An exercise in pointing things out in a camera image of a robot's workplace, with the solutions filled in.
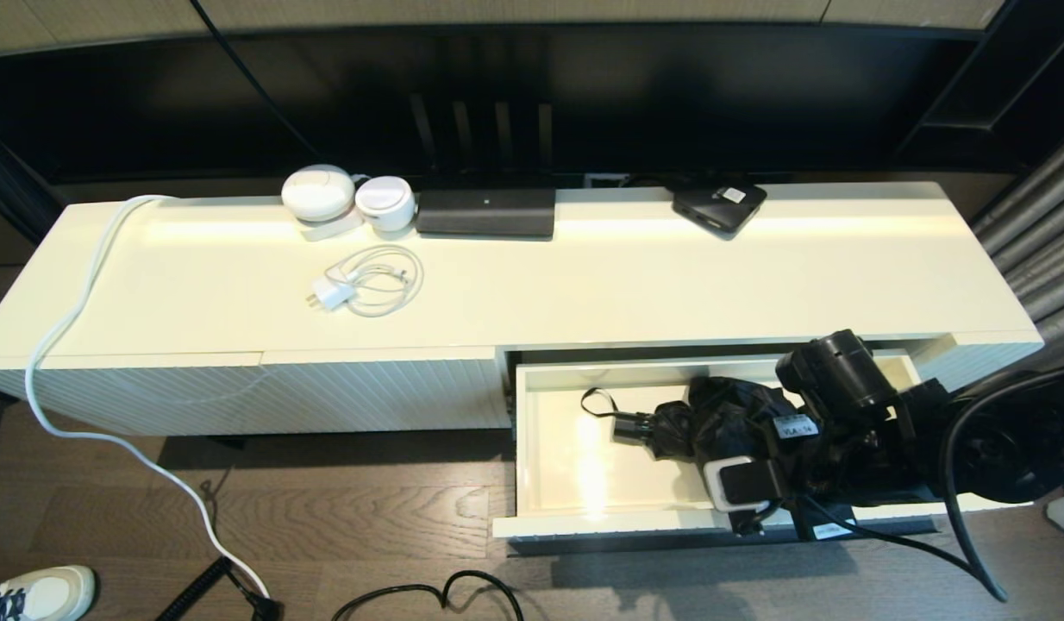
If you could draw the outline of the black umbrella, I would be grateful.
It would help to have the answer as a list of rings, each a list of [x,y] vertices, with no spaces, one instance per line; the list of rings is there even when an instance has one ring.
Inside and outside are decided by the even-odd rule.
[[[798,413],[783,390],[733,377],[693,377],[684,398],[656,405],[653,413],[624,412],[599,386],[579,404],[594,417],[612,419],[612,441],[643,447],[656,461],[698,467],[737,456],[769,459],[775,420]]]

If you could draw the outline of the white fluted drawer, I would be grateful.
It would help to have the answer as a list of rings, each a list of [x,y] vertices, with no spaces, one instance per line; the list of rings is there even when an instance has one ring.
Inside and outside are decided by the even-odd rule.
[[[730,534],[694,465],[611,439],[604,409],[654,412],[693,377],[777,386],[776,354],[528,363],[516,370],[516,511],[492,520],[516,543],[570,536]]]

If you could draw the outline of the white TV cabinet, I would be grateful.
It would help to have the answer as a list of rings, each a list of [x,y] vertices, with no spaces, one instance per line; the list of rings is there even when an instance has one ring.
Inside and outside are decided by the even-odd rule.
[[[655,188],[556,192],[548,242],[405,235],[416,298],[364,318],[307,302],[381,244],[307,242],[275,198],[177,199],[118,229],[34,379],[44,408],[129,436],[509,427],[508,354],[784,350],[841,329],[958,386],[1043,346],[934,182],[770,185],[724,240]]]

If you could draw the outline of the black set-top box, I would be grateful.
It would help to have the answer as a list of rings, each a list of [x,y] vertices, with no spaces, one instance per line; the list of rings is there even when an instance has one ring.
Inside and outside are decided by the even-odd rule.
[[[719,179],[674,188],[674,212],[689,223],[733,239],[768,200],[760,185]]]

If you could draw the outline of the grey pleated curtain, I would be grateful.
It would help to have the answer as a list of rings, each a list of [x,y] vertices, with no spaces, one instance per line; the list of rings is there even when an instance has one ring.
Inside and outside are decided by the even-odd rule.
[[[1064,142],[971,228],[1044,341],[992,377],[1064,365]]]

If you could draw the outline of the black television screen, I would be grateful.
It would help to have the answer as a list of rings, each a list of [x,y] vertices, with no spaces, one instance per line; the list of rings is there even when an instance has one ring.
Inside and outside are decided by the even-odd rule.
[[[764,24],[338,28],[0,58],[0,141],[51,184],[863,168],[980,35]]]

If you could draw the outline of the black shelf unit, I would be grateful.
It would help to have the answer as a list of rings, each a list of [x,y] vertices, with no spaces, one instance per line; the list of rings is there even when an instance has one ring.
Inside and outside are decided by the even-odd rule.
[[[1028,172],[1064,142],[1064,0],[1005,0],[893,149],[895,166]]]

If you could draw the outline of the black router with antennas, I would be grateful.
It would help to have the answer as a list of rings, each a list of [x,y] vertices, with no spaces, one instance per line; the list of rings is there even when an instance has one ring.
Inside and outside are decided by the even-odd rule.
[[[422,236],[552,239],[551,107],[415,93],[410,111],[423,156],[409,177]]]

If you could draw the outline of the small white round device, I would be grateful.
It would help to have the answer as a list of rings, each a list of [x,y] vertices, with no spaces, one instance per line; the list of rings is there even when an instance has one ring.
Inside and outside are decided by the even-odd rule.
[[[409,182],[399,177],[375,177],[355,190],[355,207],[363,219],[381,233],[410,226],[416,216],[416,196]]]

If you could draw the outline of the white USB charger adapter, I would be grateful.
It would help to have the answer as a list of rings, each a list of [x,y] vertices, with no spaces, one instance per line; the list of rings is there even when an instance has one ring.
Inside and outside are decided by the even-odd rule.
[[[322,308],[323,310],[335,310],[335,308],[350,302],[356,295],[354,284],[328,276],[312,280],[310,289],[311,293],[306,298],[307,304],[311,307]]]

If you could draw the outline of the large white round device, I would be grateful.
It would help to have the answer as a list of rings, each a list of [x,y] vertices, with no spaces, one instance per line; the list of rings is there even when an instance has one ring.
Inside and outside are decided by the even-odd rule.
[[[281,185],[281,204],[307,242],[346,235],[364,224],[355,207],[356,181],[338,166],[304,166]]]

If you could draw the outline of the white sneaker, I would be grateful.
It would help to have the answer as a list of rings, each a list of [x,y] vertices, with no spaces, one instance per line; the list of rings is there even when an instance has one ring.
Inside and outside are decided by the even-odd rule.
[[[0,582],[0,621],[80,621],[96,598],[86,566],[46,568]]]

